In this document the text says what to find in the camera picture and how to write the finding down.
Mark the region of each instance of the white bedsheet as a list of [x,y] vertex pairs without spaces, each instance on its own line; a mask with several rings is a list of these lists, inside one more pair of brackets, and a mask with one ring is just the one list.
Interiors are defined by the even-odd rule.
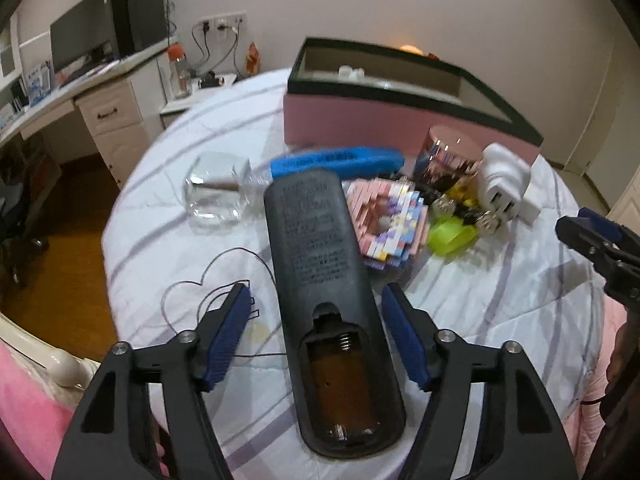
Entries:
[[[108,292],[121,339],[136,348],[173,334],[160,303],[179,280],[198,281],[214,256],[242,246],[271,265],[264,218],[215,234],[195,232],[182,204],[182,181],[202,151],[248,156],[255,168],[286,151],[282,97],[288,70],[271,72],[220,92],[190,110],[148,150],[123,189],[104,232]],[[432,256],[407,289],[414,306],[441,328],[469,342],[500,346],[519,341],[562,417],[582,398],[595,368],[602,335],[602,280],[579,254],[556,238],[559,216],[577,205],[541,157],[533,181],[546,190],[533,227],[514,220],[451,261]],[[249,321],[238,357],[224,383],[206,395],[213,428],[235,478],[255,480],[394,479],[414,440],[428,395],[411,383],[399,360],[396,372],[407,411],[401,440],[372,458],[326,460],[302,442],[293,406],[276,292],[260,262],[233,251],[204,276],[202,286],[176,286],[166,298],[176,330],[196,325],[196,306],[213,288],[249,279],[259,316]],[[217,307],[223,298],[212,304]],[[154,413],[166,426],[161,389],[151,388]],[[481,388],[472,389],[468,425],[454,478],[472,457]]]

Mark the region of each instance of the computer monitor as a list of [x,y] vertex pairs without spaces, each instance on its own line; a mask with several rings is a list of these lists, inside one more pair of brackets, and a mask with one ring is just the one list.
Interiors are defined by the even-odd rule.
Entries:
[[55,72],[87,54],[100,61],[113,37],[110,0],[83,0],[52,23],[50,33]]

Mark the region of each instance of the pink storage box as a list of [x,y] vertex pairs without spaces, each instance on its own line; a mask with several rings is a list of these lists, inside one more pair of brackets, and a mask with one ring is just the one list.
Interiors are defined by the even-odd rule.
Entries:
[[[341,66],[363,69],[351,79]],[[395,48],[307,38],[284,97],[284,138],[296,146],[383,146],[417,156],[446,124],[484,150],[499,142],[532,164],[543,137],[466,70]]]

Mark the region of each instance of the blue plastic object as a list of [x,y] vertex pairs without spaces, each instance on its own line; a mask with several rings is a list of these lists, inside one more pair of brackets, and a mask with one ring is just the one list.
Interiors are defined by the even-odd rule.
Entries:
[[225,378],[242,332],[244,332],[244,326],[249,319],[249,314],[251,314],[251,307],[251,292],[249,288],[244,286],[226,313],[218,333],[209,346],[209,360],[203,381],[210,389],[213,389]]
[[396,342],[407,375],[426,391],[431,376],[427,371],[424,346],[388,286],[382,289],[382,317]]
[[617,244],[622,241],[622,231],[620,231],[617,224],[614,222],[607,220],[604,216],[599,215],[595,211],[583,207],[578,211],[578,218],[587,218],[591,221],[591,225],[596,230],[596,232],[605,237],[610,242]]
[[335,171],[341,180],[350,180],[394,173],[403,166],[404,156],[398,150],[361,146],[276,158],[271,161],[271,176],[275,180],[299,171],[325,168]]

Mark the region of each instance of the wall outlet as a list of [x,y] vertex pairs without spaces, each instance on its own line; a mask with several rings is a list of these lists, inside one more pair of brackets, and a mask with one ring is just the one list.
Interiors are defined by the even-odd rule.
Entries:
[[246,11],[240,10],[239,12],[226,12],[225,14],[214,14],[213,16],[206,16],[200,20],[200,22],[208,21],[211,26],[211,30],[215,31],[216,38],[218,41],[225,41],[228,38],[229,30],[228,28],[224,28],[223,30],[218,30],[218,27],[221,25],[227,25],[228,27],[236,27],[240,25],[241,28],[246,28]]

